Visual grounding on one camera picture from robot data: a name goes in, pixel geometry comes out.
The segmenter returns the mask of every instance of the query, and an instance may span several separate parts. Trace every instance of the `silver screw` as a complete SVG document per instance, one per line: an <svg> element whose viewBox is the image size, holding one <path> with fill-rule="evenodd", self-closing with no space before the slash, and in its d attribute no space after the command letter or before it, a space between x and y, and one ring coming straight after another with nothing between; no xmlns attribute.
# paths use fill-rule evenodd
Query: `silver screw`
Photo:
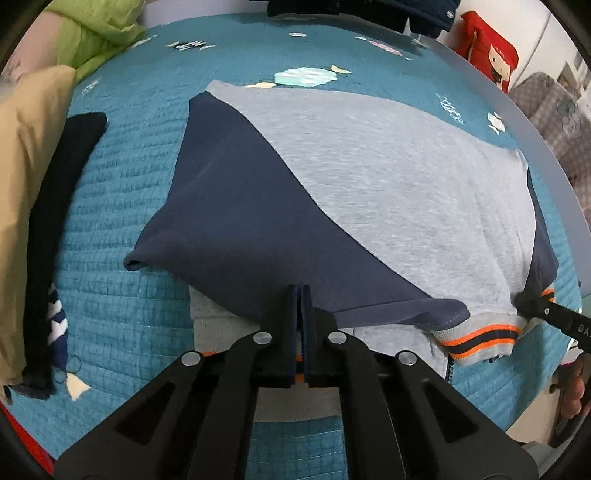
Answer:
<svg viewBox="0 0 591 480"><path fill-rule="evenodd" d="M417 356L414 353L405 350L398 354L398 361L403 365L408 365L410 367L410 365L417 363Z"/></svg>
<svg viewBox="0 0 591 480"><path fill-rule="evenodd" d="M347 336L343 332L330 332L329 333L329 342L336 343L340 345L341 343L345 343L347 341Z"/></svg>
<svg viewBox="0 0 591 480"><path fill-rule="evenodd" d="M252 336L257 345L266 345L273 340L273 335L269 332L257 332Z"/></svg>
<svg viewBox="0 0 591 480"><path fill-rule="evenodd" d="M201 361L201 355L197 352L187 352L181 357L181 362L185 367L192 367Z"/></svg>

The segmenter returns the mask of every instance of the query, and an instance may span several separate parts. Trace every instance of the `bed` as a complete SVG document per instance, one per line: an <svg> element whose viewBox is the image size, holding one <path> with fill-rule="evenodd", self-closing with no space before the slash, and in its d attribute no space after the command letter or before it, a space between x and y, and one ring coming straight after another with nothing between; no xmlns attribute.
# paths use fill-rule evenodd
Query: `bed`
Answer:
<svg viewBox="0 0 591 480"><path fill-rule="evenodd" d="M211 47L174 48L198 40ZM253 85L294 67L335 66L351 73L315 88L395 99L492 144L521 148L559 261L556 299L579 310L581 292L591 286L580 260L591 239L588 231L577 236L584 219L569 203L576 199L566 178L565 184L551 180L560 166L493 84L445 47L421 41L350 18L191 18L151 28L146 41L77 87L70 114L104 111L109 119L74 194L55 278L69 321L67 369L90 388L73 401L64 376L56 374L57 393L48 401L14 396L11 413L42 447L58 457L193 347L188 287L165 271L126 271L122 261L166 200L189 99L214 79ZM487 115L495 111L508 127L504 134L489 127ZM542 324L513 355L454 366L449 381L507 429L568 343ZM345 472L338 417L255 425L248 478L341 479Z"/></svg>

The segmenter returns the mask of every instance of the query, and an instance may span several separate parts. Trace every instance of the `orange stripe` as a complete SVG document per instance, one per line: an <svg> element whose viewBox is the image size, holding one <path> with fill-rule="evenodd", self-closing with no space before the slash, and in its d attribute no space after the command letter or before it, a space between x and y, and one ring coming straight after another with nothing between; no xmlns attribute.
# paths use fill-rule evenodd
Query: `orange stripe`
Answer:
<svg viewBox="0 0 591 480"><path fill-rule="evenodd" d="M457 338L455 340L449 340L448 342L444 342L443 340L439 340L439 343L441 343L444 346L456 346L456 345L460 345L461 343L465 343L468 340L472 340L474 337L477 337L478 335L481 335L486 332L491 332L493 330L509 330L510 332L517 332L517 333L520 332L519 328L516 327L515 325L496 324L496 325L489 325L488 327L483 327L479 330L476 330L475 332L468 333L468 335L466 335L462 338Z"/></svg>
<svg viewBox="0 0 591 480"><path fill-rule="evenodd" d="M482 350L483 348L488 348L490 346L499 345L500 343L515 343L513 338L496 338L494 340L489 340L488 342L481 343L480 345L476 345L474 348L470 348L467 352L459 353L457 355L451 353L451 356L455 360L461 360L462 358L466 358L467 356L476 353L478 350Z"/></svg>

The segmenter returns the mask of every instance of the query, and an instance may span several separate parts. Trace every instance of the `quilted bedspread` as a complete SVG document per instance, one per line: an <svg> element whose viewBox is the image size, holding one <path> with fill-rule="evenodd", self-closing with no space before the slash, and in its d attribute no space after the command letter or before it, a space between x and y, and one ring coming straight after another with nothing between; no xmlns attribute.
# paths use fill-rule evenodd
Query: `quilted bedspread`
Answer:
<svg viewBox="0 0 591 480"><path fill-rule="evenodd" d="M196 43L176 48L189 42ZM490 120L490 108L458 73L401 35L248 14L155 27L140 43L79 85L72 103L72 114L104 111L109 119L74 194L55 279L69 323L68 370L89 389L73 401L59 384L46 402L15 396L10 408L54 457L193 345L187 286L165 271L126 271L122 261L166 199L189 99L211 80L285 83L294 75L276 74L324 70L331 80L318 83L316 75L315 88L395 99L495 145L518 148L510 132L492 128L498 123ZM292 87L305 81L301 71L295 77ZM533 179L560 263L557 301L578 309L564 228L535 171ZM455 367L452 384L506 429L547 381L567 343L541 325L511 357ZM344 478L341 428L338 418L257 424L249 478Z"/></svg>

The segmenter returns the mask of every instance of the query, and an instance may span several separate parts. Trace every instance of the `green cloth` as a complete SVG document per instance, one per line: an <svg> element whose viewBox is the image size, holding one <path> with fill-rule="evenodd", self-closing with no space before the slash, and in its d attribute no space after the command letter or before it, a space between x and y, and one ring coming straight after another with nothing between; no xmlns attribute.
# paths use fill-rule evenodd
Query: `green cloth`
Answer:
<svg viewBox="0 0 591 480"><path fill-rule="evenodd" d="M57 63L76 69L76 81L145 35L137 23L144 0L54 0L46 10L64 17Z"/></svg>

